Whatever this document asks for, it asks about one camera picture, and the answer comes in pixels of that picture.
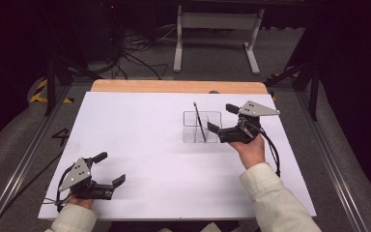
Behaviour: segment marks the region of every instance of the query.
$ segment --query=metal stand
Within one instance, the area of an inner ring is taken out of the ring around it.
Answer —
[[[90,78],[97,80],[102,79],[101,76],[96,75],[89,70],[80,67],[73,61],[60,56],[56,53],[52,53],[47,61],[47,109],[44,116],[50,114],[52,109],[56,105],[56,80],[57,77],[61,85],[71,85],[73,83],[73,78],[68,70],[68,67],[72,67],[77,71],[89,76]]]
[[[244,43],[246,56],[252,73],[259,74],[257,61],[252,48],[257,39],[264,10],[258,14],[208,14],[208,13],[183,13],[182,6],[179,6],[177,15],[177,45],[174,56],[174,73],[182,69],[183,57],[183,28],[214,28],[214,29],[240,29],[252,30],[251,41]]]
[[[320,71],[318,70],[318,65],[315,62],[305,63],[299,66],[293,67],[290,70],[287,70],[280,75],[274,75],[272,79],[269,79],[264,82],[267,87],[271,87],[273,84],[290,77],[294,73],[300,72],[297,79],[292,84],[294,91],[303,91],[309,81],[311,83],[311,92],[309,99],[309,112],[314,121],[317,121],[316,118],[316,103],[318,99],[318,87],[319,87],[319,76]]]

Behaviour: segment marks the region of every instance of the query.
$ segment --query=metal rail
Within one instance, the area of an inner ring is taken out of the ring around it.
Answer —
[[[325,167],[327,168],[330,179],[336,189],[340,201],[342,202],[343,208],[345,209],[346,215],[348,216],[349,222],[351,223],[354,231],[364,232],[368,231],[358,209],[357,205],[352,197],[351,191],[349,190],[348,184],[343,178],[335,159],[330,151],[327,141],[322,133],[319,124],[312,120],[312,116],[308,111],[308,100],[303,92],[296,92],[298,102],[303,113],[306,115],[306,120],[308,121],[313,133],[315,134],[318,143],[322,151],[322,160],[324,161]]]
[[[29,144],[28,149],[26,150],[25,154],[23,155],[22,160],[20,161],[19,165],[16,168],[16,171],[12,175],[10,181],[8,182],[7,186],[5,187],[1,197],[0,197],[0,215],[5,213],[5,208],[9,204],[9,202],[14,198],[17,191],[19,190],[26,174],[32,165],[33,160],[39,148],[41,147],[43,138],[49,128],[53,118],[55,117],[57,111],[61,107],[61,103],[63,99],[67,96],[68,91],[70,90],[70,86],[61,86],[59,87],[59,93],[56,98],[56,102],[58,102],[55,107],[53,108],[52,112],[43,118],[39,128],[33,137],[31,143]]]

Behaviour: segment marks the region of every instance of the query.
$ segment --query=white board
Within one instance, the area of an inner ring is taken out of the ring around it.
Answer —
[[[269,95],[89,92],[46,197],[56,196],[61,175],[78,158],[107,152],[107,159],[93,164],[93,180],[110,185],[123,174],[127,180],[112,200],[95,201],[100,219],[255,218],[239,181],[244,168],[237,152],[226,143],[183,142],[183,112],[193,111],[193,102],[200,111],[220,111],[222,126],[230,128],[238,117],[225,104],[242,106],[248,100],[274,108]],[[261,124],[279,152],[285,187],[316,216],[279,116],[262,117]],[[53,205],[42,205],[39,218],[57,216]]]

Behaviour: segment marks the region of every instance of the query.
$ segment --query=hand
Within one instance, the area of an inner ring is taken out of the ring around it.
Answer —
[[[93,201],[94,201],[93,199],[77,199],[74,196],[72,196],[71,199],[69,200],[69,203],[81,206],[88,210],[92,210]]]
[[[258,134],[254,140],[248,144],[241,142],[229,143],[240,154],[241,162],[246,169],[265,162],[265,145],[264,138]]]

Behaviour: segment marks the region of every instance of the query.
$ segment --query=sleeve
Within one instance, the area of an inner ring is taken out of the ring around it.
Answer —
[[[95,212],[74,204],[67,204],[45,232],[90,232],[98,216]]]
[[[257,221],[263,232],[321,231],[269,164],[263,162],[249,168],[240,180],[254,203]]]

